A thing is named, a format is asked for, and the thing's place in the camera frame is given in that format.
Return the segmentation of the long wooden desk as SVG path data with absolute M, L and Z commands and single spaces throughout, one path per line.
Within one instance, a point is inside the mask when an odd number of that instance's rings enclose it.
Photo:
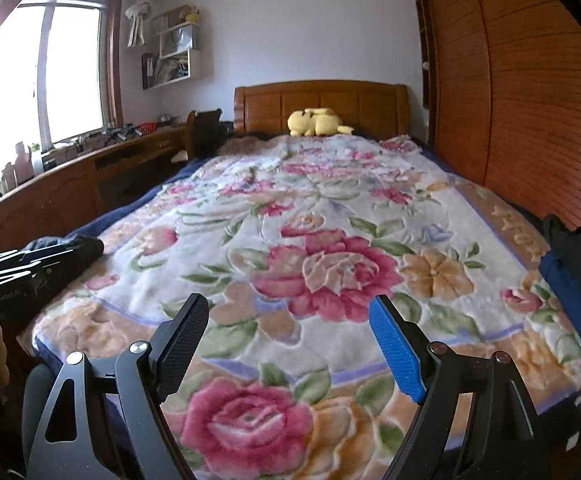
M 44 172 L 0 198 L 0 252 L 64 236 L 128 205 L 182 167 L 186 128 L 166 128 Z

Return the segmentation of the wooden bed headboard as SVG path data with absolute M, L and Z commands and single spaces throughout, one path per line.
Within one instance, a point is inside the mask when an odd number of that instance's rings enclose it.
M 361 80 L 298 80 L 238 87 L 234 133 L 277 136 L 296 110 L 329 108 L 362 136 L 382 141 L 411 132 L 409 89 Z

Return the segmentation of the wooden chair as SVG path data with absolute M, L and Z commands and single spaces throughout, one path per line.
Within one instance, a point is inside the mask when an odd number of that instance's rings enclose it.
M 203 159 L 217 154 L 224 138 L 221 115 L 221 108 L 205 112 L 192 110 L 188 114 L 184 143 L 189 159 Z

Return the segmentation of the window with brown frame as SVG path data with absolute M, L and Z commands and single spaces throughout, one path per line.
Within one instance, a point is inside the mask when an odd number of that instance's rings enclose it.
M 0 25 L 0 173 L 123 122 L 122 0 L 22 0 Z

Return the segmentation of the black folded jacket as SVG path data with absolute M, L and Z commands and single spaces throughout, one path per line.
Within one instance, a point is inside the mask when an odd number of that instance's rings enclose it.
M 28 243 L 22 251 L 27 262 L 39 260 L 51 270 L 52 278 L 67 284 L 78 278 L 104 252 L 103 242 L 89 235 L 44 236 Z

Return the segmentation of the floral bed blanket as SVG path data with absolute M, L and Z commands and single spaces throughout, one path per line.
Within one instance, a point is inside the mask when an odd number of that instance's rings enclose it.
M 172 434 L 205 479 L 377 479 L 415 413 L 369 325 L 379 295 L 428 338 L 507 352 L 533 403 L 581 410 L 581 338 L 541 234 L 404 136 L 235 139 L 102 234 L 33 323 L 55 362 L 115 356 L 198 292 L 210 321 Z

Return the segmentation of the yellow plush toy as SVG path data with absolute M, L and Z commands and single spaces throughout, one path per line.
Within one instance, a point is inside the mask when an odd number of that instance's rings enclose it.
M 335 136 L 355 131 L 355 128 L 345 126 L 330 108 L 295 110 L 287 119 L 287 127 L 291 136 Z

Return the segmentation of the white wall shelf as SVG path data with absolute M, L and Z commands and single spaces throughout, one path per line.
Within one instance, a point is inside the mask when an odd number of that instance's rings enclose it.
M 151 18 L 142 55 L 144 90 L 202 77 L 200 10 L 184 4 Z

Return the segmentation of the tied white curtain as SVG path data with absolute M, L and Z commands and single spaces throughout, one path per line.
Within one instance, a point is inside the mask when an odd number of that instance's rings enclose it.
M 132 6 L 124 11 L 130 22 L 128 48 L 141 47 L 145 44 L 144 22 L 153 13 L 154 0 L 134 0 Z

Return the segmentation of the wooden louvered wardrobe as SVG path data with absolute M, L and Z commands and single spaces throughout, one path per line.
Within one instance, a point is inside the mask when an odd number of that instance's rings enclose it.
M 581 26 L 560 0 L 419 0 L 431 136 L 460 176 L 581 226 Z

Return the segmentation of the red basket on desk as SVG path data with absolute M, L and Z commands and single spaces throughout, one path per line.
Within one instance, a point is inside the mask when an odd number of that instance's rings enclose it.
M 140 131 L 142 134 L 152 134 L 157 129 L 156 122 L 144 122 L 144 124 L 138 125 L 136 130 Z

